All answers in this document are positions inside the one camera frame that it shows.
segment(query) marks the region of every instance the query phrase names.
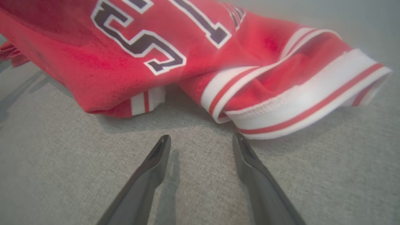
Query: cloth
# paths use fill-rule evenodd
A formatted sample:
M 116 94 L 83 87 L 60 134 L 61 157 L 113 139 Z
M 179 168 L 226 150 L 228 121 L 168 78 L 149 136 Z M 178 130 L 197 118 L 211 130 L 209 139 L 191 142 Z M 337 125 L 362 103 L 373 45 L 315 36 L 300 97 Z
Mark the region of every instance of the cloth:
M 177 82 L 249 139 L 368 104 L 391 73 L 333 31 L 214 0 L 5 0 L 0 19 L 0 32 L 88 113 L 150 112 Z
M 10 41 L 7 41 L 0 46 L 0 60 L 7 61 L 9 59 L 11 59 L 11 63 L 14 67 L 20 66 L 30 61 Z

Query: jersey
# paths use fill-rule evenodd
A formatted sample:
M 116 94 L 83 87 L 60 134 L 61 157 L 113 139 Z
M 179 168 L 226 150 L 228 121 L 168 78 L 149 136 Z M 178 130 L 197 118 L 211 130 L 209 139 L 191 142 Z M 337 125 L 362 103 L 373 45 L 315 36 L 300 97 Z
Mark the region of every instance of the jersey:
M 148 113 L 177 83 L 249 139 L 368 104 L 391 74 L 334 31 L 215 0 L 3 0 L 0 20 L 0 32 L 88 113 Z

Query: white stripe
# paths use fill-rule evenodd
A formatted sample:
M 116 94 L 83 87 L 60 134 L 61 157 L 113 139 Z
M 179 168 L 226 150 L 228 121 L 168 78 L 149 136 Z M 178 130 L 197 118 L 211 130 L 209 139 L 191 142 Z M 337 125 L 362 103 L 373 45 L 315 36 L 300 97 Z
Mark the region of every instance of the white stripe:
M 154 91 L 153 89 L 148 90 L 148 96 L 149 96 L 149 112 L 154 110 Z
M 371 77 L 376 78 L 376 77 L 382 77 L 385 75 L 388 76 L 390 73 L 391 73 L 391 70 L 389 68 L 383 67 L 383 68 L 375 71 L 374 73 L 372 73 Z M 248 139 L 262 139 L 262 140 L 275 139 L 278 137 L 289 135 L 298 130 L 304 129 L 304 128 L 310 126 L 311 124 L 315 123 L 316 121 L 322 119 L 327 114 L 331 113 L 333 110 L 335 110 L 337 107 L 339 107 L 343 103 L 343 101 L 345 101 L 349 96 L 351 96 L 354 93 L 354 90 L 358 91 L 359 88 L 361 88 L 364 85 L 365 85 L 365 82 L 358 83 L 355 87 L 348 90 L 343 95 L 336 98 L 330 104 L 326 105 L 319 111 L 315 112 L 312 116 L 307 117 L 306 119 L 304 119 L 290 127 L 287 127 L 285 129 L 282 129 L 279 131 L 270 132 L 270 133 L 254 134 L 254 135 L 244 134 L 244 136 Z
M 182 0 L 184 3 L 188 4 L 192 10 L 196 11 L 209 25 L 212 27 L 214 30 L 221 29 L 226 33 L 226 37 L 222 40 L 221 43 L 216 43 L 212 38 L 211 38 L 211 33 L 208 31 L 197 19 L 194 15 L 192 15 L 185 7 L 181 6 L 174 0 L 169 0 L 174 6 L 176 6 L 178 9 L 180 9 L 182 12 L 184 12 L 205 34 L 207 39 L 217 48 L 220 49 L 224 44 L 226 44 L 229 39 L 232 37 L 232 34 L 224 27 L 220 22 L 217 22 L 216 24 L 213 23 L 208 16 L 206 16 L 199 8 L 197 8 L 193 3 L 191 3 L 189 0 Z
M 305 33 L 307 33 L 308 31 L 312 30 L 312 28 L 302 28 L 300 29 L 302 30 L 301 32 L 299 32 L 299 34 L 297 35 L 295 33 L 295 37 L 297 37 L 297 39 L 294 41 L 294 43 L 292 43 L 291 45 L 294 46 L 295 42 L 301 38 L 302 35 L 304 35 Z M 302 41 L 300 41 L 300 43 L 298 45 L 296 45 L 293 49 L 292 52 L 289 52 L 289 55 L 287 55 L 286 57 L 284 57 L 282 60 L 268 65 L 268 66 L 264 66 L 261 67 L 251 73 L 249 73 L 248 75 L 246 75 L 245 77 L 241 78 L 238 82 L 236 82 L 234 85 L 232 85 L 232 87 L 223 95 L 223 97 L 219 100 L 219 102 L 217 103 L 212 117 L 214 118 L 214 120 L 217 123 L 224 123 L 224 121 L 220 120 L 218 117 L 220 115 L 220 113 L 222 112 L 223 108 L 225 107 L 225 105 L 228 103 L 228 101 L 241 89 L 243 88 L 246 84 L 248 84 L 250 81 L 252 81 L 253 79 L 257 78 L 258 76 L 264 74 L 265 72 L 275 68 L 276 66 L 280 65 L 281 63 L 283 63 L 284 61 L 286 61 L 287 59 L 289 59 L 298 49 L 300 49 L 304 44 L 306 44 L 309 40 L 311 40 L 313 37 L 320 35 L 322 33 L 326 33 L 326 32 L 330 32 L 333 34 L 338 35 L 337 33 L 331 31 L 331 30 L 316 30 L 315 32 L 310 33 L 309 35 L 307 35 Z M 237 75 L 239 75 L 240 73 L 251 69 L 251 68 L 255 68 L 254 66 L 252 67 L 248 67 L 248 69 L 243 70 L 241 72 L 236 72 L 235 70 L 239 70 L 241 68 L 244 67 L 239 67 L 239 68 L 234 68 L 234 69 L 228 69 L 228 70 L 223 70 L 221 71 L 214 79 L 211 80 L 211 82 L 207 85 L 206 89 L 204 90 L 203 94 L 202 94 L 202 98 L 201 98 L 201 104 L 202 106 L 208 111 L 210 112 L 210 105 L 213 102 L 214 98 L 217 96 L 217 94 L 219 93 L 219 91 L 230 81 L 232 80 L 234 77 L 236 77 Z
M 252 130 L 274 126 L 292 119 L 318 104 L 374 64 L 376 62 L 361 51 L 353 50 L 332 61 L 303 85 L 292 87 L 280 96 L 273 98 L 272 101 L 267 101 L 266 104 L 261 103 L 258 107 L 225 113 L 240 129 Z
M 301 36 L 298 36 L 297 32 L 292 36 L 294 43 L 288 43 L 285 48 L 284 51 L 282 51 L 282 55 L 280 56 L 280 60 L 283 60 L 288 54 L 293 55 L 294 52 L 296 52 L 301 46 L 305 45 L 307 42 L 309 42 L 311 39 L 313 39 L 314 37 L 323 34 L 323 33 L 332 33 L 334 35 L 336 35 L 338 38 L 341 39 L 340 35 L 332 30 L 315 30 L 314 32 L 311 32 L 309 35 L 305 36 L 293 49 L 293 52 L 289 52 L 290 49 L 294 46 L 294 44 L 303 36 L 305 35 L 307 32 L 303 33 L 303 31 L 299 32 L 299 34 L 303 33 Z
M 386 81 L 389 79 L 390 76 L 384 76 L 381 79 L 379 79 L 376 84 L 371 88 L 371 90 L 365 95 L 363 100 L 360 102 L 360 106 L 362 105 L 368 105 L 372 99 L 376 96 L 378 91 L 382 88 L 382 86 L 386 83 Z
M 239 74 L 256 68 L 256 66 L 244 66 L 226 69 L 220 71 L 207 85 L 201 96 L 201 105 L 210 112 L 210 106 L 214 98 L 217 96 L 219 91 L 233 78 Z
M 305 35 L 307 32 L 313 30 L 314 28 L 308 28 L 308 27 L 304 27 L 304 28 L 300 28 L 298 29 L 293 35 L 292 37 L 289 39 L 289 41 L 286 43 L 285 48 L 282 51 L 282 54 L 280 55 L 280 59 L 285 58 L 288 54 L 289 54 L 289 50 L 294 46 L 294 44 L 297 42 L 297 40 L 299 40 L 303 35 Z
M 251 73 L 249 73 L 248 75 L 246 75 L 245 77 L 241 78 L 239 81 L 237 81 L 234 85 L 232 85 L 232 87 L 225 93 L 225 95 L 219 100 L 219 102 L 217 103 L 212 117 L 214 118 L 214 120 L 217 123 L 223 123 L 219 118 L 219 114 L 221 113 L 221 111 L 224 109 L 225 105 L 228 103 L 228 101 L 241 89 L 243 88 L 246 84 L 248 84 L 250 81 L 254 80 L 255 78 L 257 78 L 258 76 L 264 74 L 265 72 L 277 67 L 278 65 L 280 65 L 281 63 L 283 63 L 284 61 L 286 61 L 287 59 L 289 59 L 298 49 L 300 49 L 304 44 L 306 44 L 309 40 L 311 40 L 313 37 L 320 35 L 322 33 L 325 32 L 332 32 L 330 30 L 316 30 L 315 32 L 311 33 L 310 35 L 307 35 L 298 45 L 295 46 L 295 48 L 293 49 L 292 52 L 289 53 L 289 55 L 287 55 L 284 59 L 268 65 L 268 66 L 264 66 L 261 67 Z M 214 86 L 213 90 L 217 91 L 217 93 L 225 86 L 225 84 L 223 86 Z
M 129 5 L 130 7 L 132 7 L 137 12 L 139 12 L 140 14 L 145 13 L 149 8 L 151 8 L 154 5 L 152 1 L 144 0 L 144 2 L 146 2 L 146 5 L 143 8 L 139 8 L 137 5 L 133 4 L 129 0 L 122 0 L 122 1 L 125 2 L 127 5 Z
M 356 100 L 357 96 L 358 96 L 358 93 L 356 95 L 354 95 L 353 97 L 349 98 L 346 102 L 344 102 L 342 104 L 342 106 L 344 106 L 344 107 L 353 106 L 354 101 Z
M 258 104 L 257 106 L 244 110 L 227 111 L 225 113 L 240 129 L 251 130 L 274 126 L 290 120 L 310 109 L 375 63 L 375 61 L 368 58 L 361 51 L 353 50 L 340 56 L 301 86 L 295 86 L 282 95 Z M 330 103 L 330 106 L 325 106 L 324 109 L 320 111 L 328 114 L 330 111 L 327 109 L 333 110 L 336 107 L 339 107 L 376 80 L 389 74 L 390 70 L 388 68 L 377 70 L 369 77 L 343 93 L 340 97 Z M 313 116 L 305 119 L 305 121 L 308 121 L 307 123 L 299 122 L 301 125 L 300 127 L 303 128 L 303 126 L 308 126 L 320 119 L 321 117 L 318 115 L 319 112 L 316 112 Z M 287 135 L 298 130 L 295 130 L 293 127 L 299 127 L 299 125 L 293 125 L 291 127 L 292 128 L 284 129 L 286 132 L 276 131 L 273 133 Z M 262 136 L 263 138 L 269 137 L 269 135 L 255 136 Z
M 140 115 L 146 112 L 144 108 L 144 93 L 140 93 L 130 99 L 132 116 Z
M 218 118 L 218 123 L 227 123 L 232 121 L 229 117 L 222 117 L 222 118 Z

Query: printed number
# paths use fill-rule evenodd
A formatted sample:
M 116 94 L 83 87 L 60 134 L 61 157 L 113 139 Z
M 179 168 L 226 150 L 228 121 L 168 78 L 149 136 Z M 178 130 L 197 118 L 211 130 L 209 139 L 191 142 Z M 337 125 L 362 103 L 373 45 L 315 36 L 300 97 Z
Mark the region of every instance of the printed number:
M 214 24 L 202 11 L 188 0 L 169 0 L 184 12 L 196 25 L 206 33 L 210 42 L 220 49 L 232 37 L 232 34 L 221 24 Z
M 127 5 L 129 5 L 134 10 L 138 11 L 140 14 L 146 12 L 154 3 L 150 0 L 122 0 Z
M 139 13 L 148 10 L 153 2 L 150 0 L 123 0 Z M 132 39 L 126 39 L 121 32 L 110 26 L 115 20 L 123 27 L 127 27 L 134 19 L 122 11 L 120 8 L 107 0 L 99 0 L 92 13 L 92 20 L 96 27 L 109 38 L 116 41 L 122 49 L 135 58 L 145 57 L 151 50 L 157 49 L 168 57 L 168 60 L 160 62 L 152 59 L 144 64 L 154 73 L 160 75 L 174 68 L 186 65 L 186 57 L 173 47 L 168 41 L 161 38 L 152 31 L 142 30 Z

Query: gray carpet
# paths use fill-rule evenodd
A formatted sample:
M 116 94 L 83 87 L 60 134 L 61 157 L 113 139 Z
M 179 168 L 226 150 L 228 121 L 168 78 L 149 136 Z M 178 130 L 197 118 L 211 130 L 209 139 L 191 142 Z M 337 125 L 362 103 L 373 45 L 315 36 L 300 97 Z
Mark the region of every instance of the gray carpet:
M 334 29 L 394 70 L 370 106 L 341 108 L 288 137 L 250 143 L 307 224 L 400 224 L 400 2 L 231 2 Z M 32 63 L 9 65 L 0 64 L 1 225 L 95 224 L 165 134 L 172 138 L 168 171 L 148 224 L 254 223 L 236 175 L 234 125 L 217 125 L 176 86 L 154 112 L 112 119 L 84 113 Z

